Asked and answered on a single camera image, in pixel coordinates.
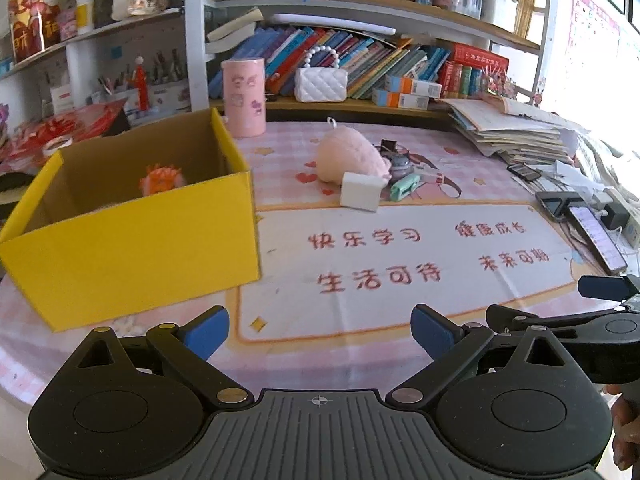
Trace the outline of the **person's right hand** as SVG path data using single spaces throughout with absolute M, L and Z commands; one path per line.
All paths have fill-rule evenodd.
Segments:
M 620 386 L 606 385 L 604 391 L 616 396 L 611 406 L 614 463 L 619 470 L 627 470 L 639 459 L 639 416 L 634 414 L 630 404 L 623 398 Z

